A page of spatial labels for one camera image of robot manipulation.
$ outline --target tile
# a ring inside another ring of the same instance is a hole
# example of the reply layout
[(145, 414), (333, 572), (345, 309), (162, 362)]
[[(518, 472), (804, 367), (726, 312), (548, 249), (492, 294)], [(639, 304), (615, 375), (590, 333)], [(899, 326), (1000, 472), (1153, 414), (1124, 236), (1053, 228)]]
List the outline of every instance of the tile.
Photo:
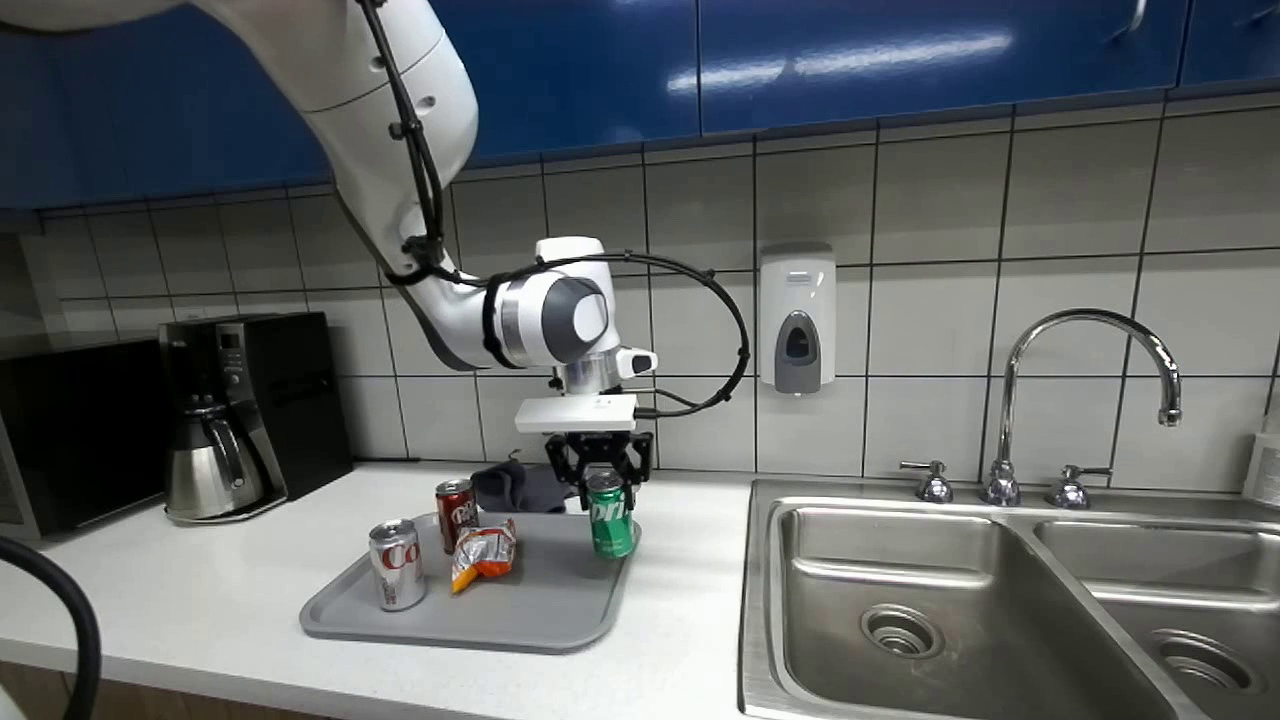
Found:
[(60, 300), (45, 312), (52, 348), (115, 342), (115, 314), (107, 300)]
[(879, 149), (875, 258), (993, 258), (1010, 134)]
[(1280, 106), (1164, 125), (1153, 251), (1280, 249)]
[[(715, 275), (726, 290), (738, 300), (738, 309), (747, 321), (747, 333), (758, 326), (758, 289), (745, 271)], [(711, 372), (726, 375), (738, 362), (738, 322), (727, 309), (689, 280), (651, 280), (651, 333), (662, 350), (662, 372)]]
[(703, 164), (703, 158), (727, 158), (727, 154), (754, 154), (754, 143), (727, 139), (727, 143), (650, 149), (646, 164)]
[(522, 451), (526, 464), (546, 464), (546, 435), (522, 435), (518, 413), (529, 395), (553, 395), (548, 378), (526, 375), (485, 375), (481, 378), (481, 429), (485, 429), (485, 458), (507, 458)]
[(363, 458), (410, 455), (398, 378), (340, 378), (335, 386), (340, 386), (350, 439), (356, 455)]
[(864, 378), (837, 378), (813, 395), (762, 383), (762, 472), (862, 475)]
[[(1014, 342), (1043, 314), (1063, 309), (1109, 309), (1130, 314), (1135, 254), (1116, 258), (1033, 258), (1004, 263), (993, 375), (1004, 375)], [(1061, 322), (1027, 348), (1024, 375), (1120, 375), (1124, 333), (1103, 322)]]
[(236, 294), (176, 294), (171, 321), (217, 321), (236, 314)]
[(294, 233), (309, 289), (374, 289), (376, 258), (345, 217), (335, 191), (294, 195)]
[(394, 336), (381, 290), (316, 290), (312, 312), (325, 312), (335, 375), (394, 375)]
[(35, 350), (50, 350), (45, 314), (35, 309), (0, 304), (0, 358)]
[(1160, 113), (1164, 105), (1033, 106), (1015, 113), (1015, 126), (1135, 125), (1160, 120)]
[(1280, 251), (1150, 254), (1141, 321), (1189, 375), (1270, 375), (1275, 350)]
[(937, 120), (937, 115), (890, 120), (879, 126), (879, 139), (883, 143), (912, 143), (912, 139), (956, 139), (956, 134), (1004, 134), (1010, 125), (1014, 125), (1010, 113), (996, 113), (996, 115), (954, 115), (954, 120)]
[(236, 290), (305, 289), (283, 198), (222, 203), (222, 228), (225, 228)]
[(422, 458), (485, 458), (477, 378), (402, 378), (410, 451)]
[[(988, 455), (996, 464), (1004, 378), (993, 383)], [(1022, 378), (1014, 395), (1014, 467), (1024, 487), (1053, 487), (1063, 464), (1109, 467), (1120, 378)]]
[(152, 206), (170, 290), (234, 290), (217, 203)]
[(164, 294), (164, 263), (147, 210), (90, 217), (107, 294)]
[(1156, 423), (1160, 383), (1130, 378), (1116, 487), (1229, 493), (1247, 472), (1254, 433), (1264, 420), (1264, 378), (1189, 378), (1186, 420)]
[(611, 173), (611, 167), (639, 167), (646, 154), (639, 152), (608, 152), (608, 154), (578, 154), (578, 158), (555, 158), (546, 164), (546, 177), (573, 177), (573, 173)]
[(758, 158), (762, 251), (829, 244), (837, 263), (870, 263), (875, 149), (824, 149)]
[(113, 300), (120, 341), (157, 341), (171, 322), (171, 304), (164, 294)]
[(1004, 254), (1135, 251), (1156, 131), (1156, 120), (1015, 131)]
[(864, 475), (943, 458), (948, 479), (977, 479), (984, 445), (984, 378), (870, 378)]
[(874, 372), (984, 375), (996, 263), (912, 263), (874, 275)]
[(651, 348), (651, 321), (650, 321), (650, 275), (620, 275), (611, 280), (615, 294), (615, 333), (627, 348)]
[(452, 182), (459, 268), (489, 275), (533, 263), (548, 236), (539, 177)]
[(693, 268), (754, 268), (754, 158), (651, 164), (650, 251)]
[(837, 268), (837, 372), (870, 372), (870, 321), (870, 268)]
[[(711, 395), (715, 378), (662, 378), (662, 386), (689, 398)], [(715, 405), (701, 414), (662, 420), (657, 464), (676, 472), (754, 472), (758, 467), (758, 390), (754, 378), (727, 405)]]
[(309, 312), (309, 294), (305, 290), (253, 290), (253, 294), (236, 294), (236, 309), (244, 314), (287, 314), (287, 312)]
[(398, 375), (452, 375), (398, 289), (383, 289)]
[(548, 236), (595, 236), (608, 251), (646, 251), (646, 167), (548, 177)]
[(27, 268), (50, 294), (107, 294), (86, 217), (58, 217), (45, 236), (26, 236)]
[(459, 182), (489, 182), (489, 181), (518, 181), (518, 177), (539, 177), (539, 164), (496, 164), (496, 167), (464, 167), (464, 177), (456, 177)]
[(781, 134), (762, 134), (758, 152), (829, 152), (829, 149), (857, 149), (857, 143), (875, 143), (875, 126), (848, 126), (848, 131), (781, 131)]
[(1255, 106), (1280, 106), (1280, 93), (1261, 86), (1261, 93), (1170, 98), (1170, 115), (1215, 115), (1215, 113), (1255, 113)]

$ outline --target stainless steel sink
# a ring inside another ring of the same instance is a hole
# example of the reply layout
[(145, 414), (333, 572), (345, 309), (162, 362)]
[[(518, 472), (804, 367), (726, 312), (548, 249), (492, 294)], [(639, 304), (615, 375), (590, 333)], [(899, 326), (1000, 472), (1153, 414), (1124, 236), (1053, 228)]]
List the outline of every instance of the stainless steel sink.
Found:
[(1280, 716), (1280, 532), (1103, 521), (1036, 532), (1210, 716)]
[(941, 716), (1172, 716), (1043, 561), (988, 517), (787, 509), (777, 532), (781, 668), (816, 698)]
[(747, 716), (1280, 716), (1280, 517), (758, 485)]

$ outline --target tray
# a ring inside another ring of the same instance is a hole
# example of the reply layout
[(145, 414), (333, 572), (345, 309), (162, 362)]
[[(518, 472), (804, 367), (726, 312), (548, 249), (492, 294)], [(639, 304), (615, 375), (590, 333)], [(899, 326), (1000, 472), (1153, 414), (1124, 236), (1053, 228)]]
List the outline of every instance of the tray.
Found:
[(362, 554), (305, 603), (305, 630), (503, 653), (578, 653), (595, 642), (611, 629), (631, 563), (611, 563), (594, 550), (590, 517), (512, 510), (512, 521), (522, 535), (512, 576), (481, 580), (464, 596), (447, 596), (447, 554), (441, 550), (436, 517), (422, 517), (429, 596), (410, 613), (383, 613), (381, 585), (367, 554)]

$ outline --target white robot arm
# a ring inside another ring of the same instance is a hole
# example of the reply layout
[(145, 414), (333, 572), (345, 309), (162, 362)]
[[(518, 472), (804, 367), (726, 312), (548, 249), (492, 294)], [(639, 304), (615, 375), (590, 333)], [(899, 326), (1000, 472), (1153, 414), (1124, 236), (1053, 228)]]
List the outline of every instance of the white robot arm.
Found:
[[(0, 19), (60, 33), (124, 25), (176, 2), (182, 0), (0, 0)], [(429, 0), (191, 2), (248, 45), (316, 131), (351, 222), (390, 275), (411, 275), (411, 285), (402, 285), (402, 294), (447, 367), (555, 367), (566, 395), (526, 405), (518, 414), (522, 433), (636, 429), (636, 395), (620, 395), (620, 378), (651, 372), (657, 357), (626, 348), (603, 258), (481, 285), (456, 271), (441, 240), (431, 244), (441, 228), (424, 217), (424, 198), (441, 198), (477, 143), (477, 93)], [(422, 125), (431, 182), (424, 182), (406, 152), (415, 131), (406, 125)], [(535, 244), (535, 258), (599, 251), (594, 236)]]

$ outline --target soap dispenser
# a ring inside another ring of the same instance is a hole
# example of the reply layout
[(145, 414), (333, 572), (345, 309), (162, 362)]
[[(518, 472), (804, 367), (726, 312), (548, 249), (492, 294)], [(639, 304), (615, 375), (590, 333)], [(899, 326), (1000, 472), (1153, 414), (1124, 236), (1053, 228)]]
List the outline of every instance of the soap dispenser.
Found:
[(820, 390), (837, 378), (837, 254), (831, 249), (764, 251), (762, 372), (777, 390)]

